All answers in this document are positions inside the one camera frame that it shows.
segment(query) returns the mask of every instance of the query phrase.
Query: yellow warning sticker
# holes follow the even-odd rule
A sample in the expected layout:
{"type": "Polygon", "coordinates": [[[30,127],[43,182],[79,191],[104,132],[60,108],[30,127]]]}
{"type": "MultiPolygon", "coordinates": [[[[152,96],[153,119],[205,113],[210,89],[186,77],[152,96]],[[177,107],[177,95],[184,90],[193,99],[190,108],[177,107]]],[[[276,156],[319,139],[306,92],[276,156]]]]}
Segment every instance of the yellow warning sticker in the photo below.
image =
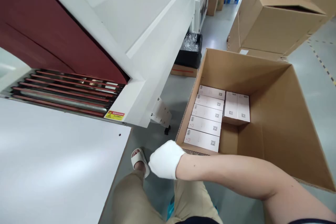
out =
{"type": "Polygon", "coordinates": [[[104,116],[104,118],[121,121],[124,118],[125,113],[108,111],[108,113],[104,116]]]}

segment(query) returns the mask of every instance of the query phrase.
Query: white glove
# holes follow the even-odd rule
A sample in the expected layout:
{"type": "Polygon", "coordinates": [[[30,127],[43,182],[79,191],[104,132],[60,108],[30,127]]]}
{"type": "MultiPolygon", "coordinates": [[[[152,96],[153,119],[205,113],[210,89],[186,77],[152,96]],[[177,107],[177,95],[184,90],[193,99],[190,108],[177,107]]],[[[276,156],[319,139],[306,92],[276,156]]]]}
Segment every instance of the white glove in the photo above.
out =
{"type": "Polygon", "coordinates": [[[176,179],[176,167],[183,154],[184,150],[169,140],[151,155],[149,167],[160,178],[176,179]]]}

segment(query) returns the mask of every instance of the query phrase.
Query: label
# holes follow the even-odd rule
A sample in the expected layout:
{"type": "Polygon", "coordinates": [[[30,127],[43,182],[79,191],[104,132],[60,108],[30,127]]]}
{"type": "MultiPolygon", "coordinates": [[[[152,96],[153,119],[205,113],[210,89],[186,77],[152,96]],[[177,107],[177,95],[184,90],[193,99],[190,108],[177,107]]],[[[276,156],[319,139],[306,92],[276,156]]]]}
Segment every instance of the label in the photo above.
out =
{"type": "Polygon", "coordinates": [[[241,49],[239,53],[240,53],[240,54],[245,54],[245,55],[247,55],[248,50],[243,50],[243,49],[241,49]]]}
{"type": "Polygon", "coordinates": [[[108,111],[108,113],[104,116],[104,118],[121,121],[124,118],[125,113],[108,111]]]}

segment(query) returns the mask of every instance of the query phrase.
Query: person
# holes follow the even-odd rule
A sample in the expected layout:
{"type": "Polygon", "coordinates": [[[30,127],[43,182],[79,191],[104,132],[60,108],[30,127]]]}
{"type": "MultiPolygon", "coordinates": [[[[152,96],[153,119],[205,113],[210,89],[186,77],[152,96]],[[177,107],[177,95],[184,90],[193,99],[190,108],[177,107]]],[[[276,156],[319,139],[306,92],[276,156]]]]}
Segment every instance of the person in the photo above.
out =
{"type": "Polygon", "coordinates": [[[165,223],[143,190],[150,170],[160,178],[174,179],[175,210],[168,224],[223,224],[202,181],[216,182],[263,201],[273,224],[336,221],[336,215],[294,178],[265,160],[238,155],[190,155],[170,140],[150,156],[149,164],[141,149],[132,153],[131,161],[134,172],[121,180],[114,191],[115,224],[165,223]]]}

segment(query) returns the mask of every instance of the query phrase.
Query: forearm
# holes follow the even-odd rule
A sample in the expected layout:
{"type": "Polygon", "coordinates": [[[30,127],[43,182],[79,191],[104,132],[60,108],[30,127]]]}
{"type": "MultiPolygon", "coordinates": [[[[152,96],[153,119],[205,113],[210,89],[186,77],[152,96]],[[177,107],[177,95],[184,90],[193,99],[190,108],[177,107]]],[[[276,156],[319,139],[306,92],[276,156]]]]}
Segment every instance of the forearm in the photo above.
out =
{"type": "Polygon", "coordinates": [[[176,169],[183,180],[212,181],[251,198],[265,200],[279,188],[300,186],[275,165],[261,159],[237,156],[185,154],[176,169]]]}

